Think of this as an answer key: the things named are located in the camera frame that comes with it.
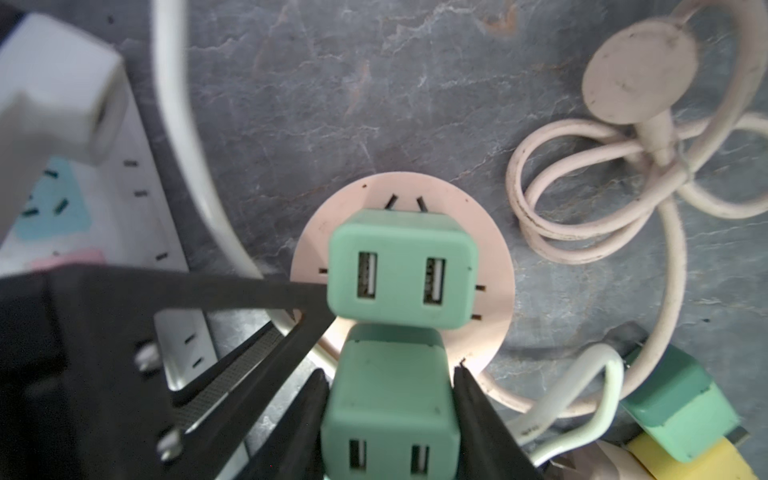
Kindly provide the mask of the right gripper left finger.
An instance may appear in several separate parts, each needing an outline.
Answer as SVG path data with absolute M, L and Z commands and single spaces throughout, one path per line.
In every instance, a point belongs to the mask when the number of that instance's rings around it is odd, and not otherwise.
M 328 395 L 326 375 L 316 369 L 236 479 L 324 479 L 320 429 Z

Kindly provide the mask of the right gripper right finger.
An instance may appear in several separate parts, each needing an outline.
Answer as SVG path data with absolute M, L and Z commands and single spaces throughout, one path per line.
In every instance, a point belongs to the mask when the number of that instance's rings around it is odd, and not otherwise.
M 463 365 L 454 368 L 453 397 L 461 433 L 458 479 L 542 479 Z

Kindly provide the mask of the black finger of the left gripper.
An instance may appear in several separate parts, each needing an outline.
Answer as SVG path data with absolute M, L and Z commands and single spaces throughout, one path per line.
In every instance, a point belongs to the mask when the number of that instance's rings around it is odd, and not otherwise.
M 200 423 L 174 416 L 235 362 L 167 384 L 165 310 L 297 310 L 300 323 Z M 333 322 L 322 284 L 105 265 L 1 282 L 5 479 L 213 479 Z

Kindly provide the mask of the white long power strip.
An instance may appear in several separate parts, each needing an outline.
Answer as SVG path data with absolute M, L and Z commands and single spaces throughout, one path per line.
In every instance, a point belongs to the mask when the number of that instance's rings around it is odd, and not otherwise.
M 2 280 L 74 264 L 188 270 L 130 88 L 123 123 L 107 158 L 95 166 L 51 159 L 1 245 Z M 165 310 L 154 323 L 172 392 L 216 363 L 201 311 Z M 196 401 L 188 409 L 175 410 L 175 419 L 191 427 L 208 406 L 207 401 Z

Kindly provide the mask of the green plug adapter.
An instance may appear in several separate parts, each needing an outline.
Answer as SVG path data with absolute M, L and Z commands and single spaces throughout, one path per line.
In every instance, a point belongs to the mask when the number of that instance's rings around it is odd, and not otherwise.
M 666 453 L 689 463 L 740 426 L 713 377 L 690 354 L 669 346 L 621 406 Z

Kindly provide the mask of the yellow plug adapter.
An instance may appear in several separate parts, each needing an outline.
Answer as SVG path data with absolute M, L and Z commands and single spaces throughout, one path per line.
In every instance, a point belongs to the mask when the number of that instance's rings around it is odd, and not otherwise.
M 725 437 L 690 462 L 675 460 L 642 433 L 627 444 L 629 452 L 657 480 L 757 480 L 738 449 Z

